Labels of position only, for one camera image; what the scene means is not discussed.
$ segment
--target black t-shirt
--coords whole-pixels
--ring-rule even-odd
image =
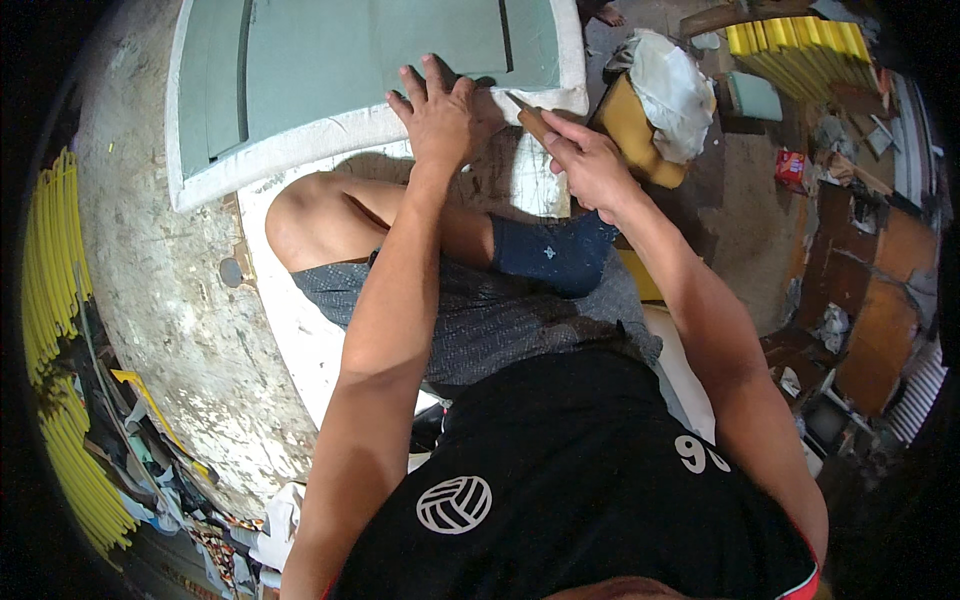
[[[624,575],[719,598],[809,598],[818,579],[780,505],[667,414],[650,369],[583,350],[467,389],[328,597],[542,598]]]

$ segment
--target stacked yellow foam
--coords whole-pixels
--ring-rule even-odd
[[[825,102],[834,82],[876,92],[867,45],[855,23],[815,16],[769,19],[727,28],[730,52],[797,101]]]
[[[43,391],[48,409],[40,412],[40,431],[70,510],[93,547],[110,563],[107,552],[115,546],[129,547],[126,534],[140,522],[130,516],[119,492],[84,448],[90,419],[71,379],[48,378],[49,387]]]
[[[37,177],[27,218],[21,275],[21,320],[27,373],[40,389],[59,338],[78,331],[74,317],[91,293],[77,209],[77,157],[64,148]],[[74,278],[79,263],[80,289]]]

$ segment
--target volleyball logo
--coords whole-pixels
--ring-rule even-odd
[[[454,477],[423,493],[417,501],[417,517],[430,531],[462,534],[486,518],[492,503],[493,494],[483,478]]]

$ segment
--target hand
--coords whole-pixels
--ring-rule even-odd
[[[649,198],[630,175],[616,144],[602,133],[543,110],[547,125],[560,135],[548,133],[543,141],[553,160],[550,171],[566,171],[570,193],[580,206],[596,209],[604,223],[616,225],[624,203]]]
[[[417,162],[459,170],[503,128],[503,114],[490,91],[478,90],[468,77],[447,92],[440,60],[432,54],[422,60],[426,81],[412,66],[400,67],[407,98],[390,91],[387,104],[407,128]]]

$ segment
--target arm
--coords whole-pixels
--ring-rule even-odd
[[[471,114],[474,83],[461,78],[447,93],[438,60],[424,57],[423,64],[425,85],[412,67],[400,69],[409,100],[387,95],[417,163],[347,328],[283,569],[287,600],[322,596],[407,472],[414,406],[437,319],[440,214],[450,180],[487,133]]]
[[[746,308],[640,189],[609,138],[552,113],[543,118],[562,135],[547,141],[551,170],[566,170],[578,202],[623,232],[663,293],[713,408],[718,445],[779,502],[822,564],[827,507]]]

